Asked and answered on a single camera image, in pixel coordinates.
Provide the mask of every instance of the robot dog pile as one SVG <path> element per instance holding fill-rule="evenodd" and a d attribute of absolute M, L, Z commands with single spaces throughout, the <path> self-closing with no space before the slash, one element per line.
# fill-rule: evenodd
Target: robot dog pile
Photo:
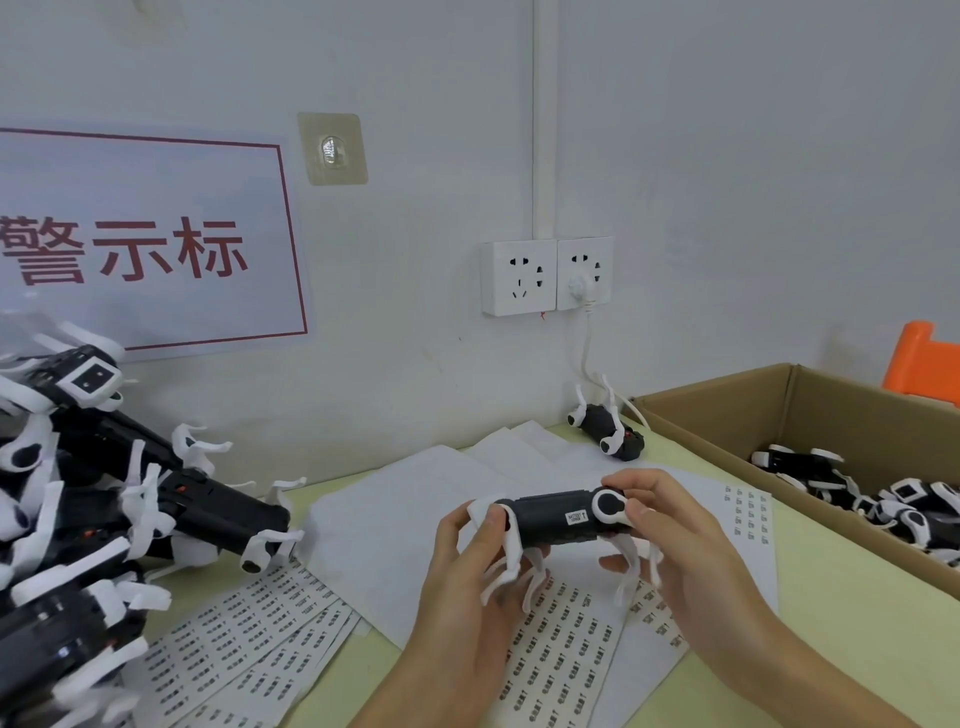
<path fill-rule="evenodd" d="M 0 357 L 0 726 L 111 724 L 137 700 L 112 678 L 146 652 L 147 611 L 170 605 L 152 578 L 222 549 L 250 573 L 289 558 L 302 533 L 282 491 L 302 480 L 263 499 L 215 480 L 207 455 L 230 443 L 189 425 L 167 439 L 119 411 L 123 347 L 19 325 L 44 352 Z M 170 564 L 145 573 L 144 556 Z"/>

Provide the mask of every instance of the light green table surface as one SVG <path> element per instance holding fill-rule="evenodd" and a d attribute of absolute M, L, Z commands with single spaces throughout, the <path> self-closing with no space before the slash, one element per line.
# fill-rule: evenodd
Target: light green table surface
<path fill-rule="evenodd" d="M 551 431 L 587 441 L 567 425 Z M 644 431 L 644 459 L 732 484 L 740 481 L 676 443 Z M 365 473 L 290 494 L 295 521 L 317 498 Z M 867 688 L 927 726 L 960 725 L 960 602 L 888 564 L 796 511 L 775 504 L 780 615 L 808 643 Z M 148 626 L 153 639 L 204 600 L 241 579 L 236 557 L 159 583 L 174 594 L 170 612 Z M 351 636 L 313 691 L 288 714 L 288 728 L 342 728 L 390 670 L 399 651 L 379 632 Z M 688 653 L 642 705 L 629 726 L 771 726 Z"/>

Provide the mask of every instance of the cardboard box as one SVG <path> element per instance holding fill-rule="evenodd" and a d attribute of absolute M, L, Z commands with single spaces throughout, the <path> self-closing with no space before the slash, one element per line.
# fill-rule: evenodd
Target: cardboard box
<path fill-rule="evenodd" d="M 790 364 L 634 399 L 659 434 L 960 599 L 960 571 L 749 461 L 771 443 L 846 459 L 864 495 L 903 477 L 960 483 L 960 410 Z"/>

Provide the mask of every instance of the human hand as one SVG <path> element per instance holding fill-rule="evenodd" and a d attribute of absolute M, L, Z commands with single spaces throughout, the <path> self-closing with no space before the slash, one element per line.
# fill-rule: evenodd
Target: human hand
<path fill-rule="evenodd" d="M 748 699 L 796 641 L 767 605 L 717 519 L 671 475 L 623 470 L 603 479 L 629 498 L 634 535 L 660 547 L 660 595 L 686 640 L 732 690 Z M 622 556 L 600 565 L 623 572 Z M 644 578 L 649 563 L 644 561 Z"/>
<path fill-rule="evenodd" d="M 487 606 L 480 604 L 480 593 L 501 571 L 486 574 L 503 555 L 507 515 L 492 505 L 469 546 L 459 553 L 460 529 L 470 520 L 467 506 L 445 516 L 437 527 L 413 634 L 385 681 L 384 690 L 393 697 L 379 695 L 372 701 L 392 715 L 391 724 L 472 728 L 502 686 L 527 581 L 521 572 L 517 581 L 498 589 Z M 529 566 L 524 563 L 524 570 Z M 404 695 L 409 692 L 419 706 L 407 708 Z M 370 719 L 354 725 L 380 723 Z"/>

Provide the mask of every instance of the power outlet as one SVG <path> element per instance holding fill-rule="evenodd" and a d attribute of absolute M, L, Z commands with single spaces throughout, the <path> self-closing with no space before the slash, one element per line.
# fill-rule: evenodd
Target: power outlet
<path fill-rule="evenodd" d="M 483 310 L 492 316 L 557 307 L 557 241 L 484 243 L 480 250 Z"/>
<path fill-rule="evenodd" d="M 582 237 L 557 241 L 557 310 L 583 305 L 570 292 L 578 276 L 593 281 L 593 299 L 609 303 L 613 292 L 613 238 Z"/>

